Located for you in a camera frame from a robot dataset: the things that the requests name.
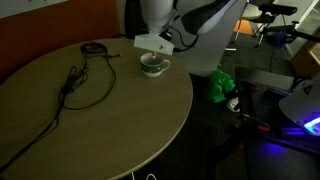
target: orange wall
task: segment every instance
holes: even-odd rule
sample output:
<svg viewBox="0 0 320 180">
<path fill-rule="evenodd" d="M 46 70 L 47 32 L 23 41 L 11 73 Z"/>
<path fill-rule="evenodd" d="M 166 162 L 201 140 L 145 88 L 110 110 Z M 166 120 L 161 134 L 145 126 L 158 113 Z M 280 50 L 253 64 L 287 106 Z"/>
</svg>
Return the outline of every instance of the orange wall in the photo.
<svg viewBox="0 0 320 180">
<path fill-rule="evenodd" d="M 116 0 L 69 0 L 0 19 L 0 84 L 52 50 L 119 33 Z"/>
</svg>

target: wooden tabletop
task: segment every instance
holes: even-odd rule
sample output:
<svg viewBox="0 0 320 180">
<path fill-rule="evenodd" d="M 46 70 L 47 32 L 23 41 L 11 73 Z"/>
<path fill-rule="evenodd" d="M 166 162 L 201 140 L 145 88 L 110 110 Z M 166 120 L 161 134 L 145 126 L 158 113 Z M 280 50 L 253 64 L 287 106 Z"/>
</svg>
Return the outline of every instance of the wooden tabletop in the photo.
<svg viewBox="0 0 320 180">
<path fill-rule="evenodd" d="M 258 6 L 248 3 L 246 5 L 246 8 L 243 11 L 241 19 L 244 19 L 244 20 L 256 19 L 260 17 L 261 14 L 262 14 L 262 11 L 259 10 Z"/>
<path fill-rule="evenodd" d="M 145 77 L 127 39 L 96 40 L 110 55 L 117 81 L 98 105 L 63 109 L 56 130 L 35 144 L 2 175 L 4 179 L 118 179 L 159 155 L 182 128 L 191 107 L 192 84 L 172 56 L 170 68 L 157 78 Z M 17 71 L 0 86 L 0 165 L 53 119 L 57 96 L 70 68 L 81 66 L 80 46 L 64 47 Z M 88 59 L 89 78 L 67 97 L 81 107 L 100 99 L 112 82 L 101 57 Z"/>
</svg>

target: white device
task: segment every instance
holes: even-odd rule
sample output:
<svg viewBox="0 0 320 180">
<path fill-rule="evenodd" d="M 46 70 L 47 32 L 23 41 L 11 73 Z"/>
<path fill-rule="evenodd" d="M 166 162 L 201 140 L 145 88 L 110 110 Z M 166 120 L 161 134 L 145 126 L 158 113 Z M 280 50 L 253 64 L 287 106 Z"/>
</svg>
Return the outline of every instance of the white device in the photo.
<svg viewBox="0 0 320 180">
<path fill-rule="evenodd" d="M 320 136 L 320 73 L 279 101 L 281 111 L 308 133 Z"/>
<path fill-rule="evenodd" d="M 235 2 L 237 0 L 216 0 L 186 13 L 181 18 L 185 30 L 194 35 L 207 33 Z M 135 36 L 134 47 L 172 55 L 174 45 L 159 34 L 167 30 L 177 17 L 173 3 L 173 0 L 140 0 L 149 34 Z"/>
</svg>

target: green object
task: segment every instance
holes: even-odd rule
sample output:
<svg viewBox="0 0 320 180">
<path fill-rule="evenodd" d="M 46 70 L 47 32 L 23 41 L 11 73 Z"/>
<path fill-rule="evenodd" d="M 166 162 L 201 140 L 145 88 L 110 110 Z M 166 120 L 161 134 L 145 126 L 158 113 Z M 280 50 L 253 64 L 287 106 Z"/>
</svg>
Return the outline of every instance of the green object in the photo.
<svg viewBox="0 0 320 180">
<path fill-rule="evenodd" d="M 234 86 L 231 76 L 217 69 L 212 74 L 205 96 L 214 103 L 221 102 L 226 99 L 225 94 L 232 91 Z"/>
</svg>

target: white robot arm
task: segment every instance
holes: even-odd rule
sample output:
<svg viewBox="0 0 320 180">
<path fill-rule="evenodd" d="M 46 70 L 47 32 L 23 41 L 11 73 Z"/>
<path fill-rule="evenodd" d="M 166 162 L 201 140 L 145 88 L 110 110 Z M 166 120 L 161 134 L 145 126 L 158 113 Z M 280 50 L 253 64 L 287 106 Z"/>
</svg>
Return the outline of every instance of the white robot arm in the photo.
<svg viewBox="0 0 320 180">
<path fill-rule="evenodd" d="M 211 30 L 237 0 L 216 0 L 186 13 L 181 22 L 191 34 L 201 35 Z M 149 34 L 135 37 L 134 46 L 171 55 L 174 45 L 159 36 L 176 18 L 174 0 L 140 0 L 143 19 Z"/>
</svg>

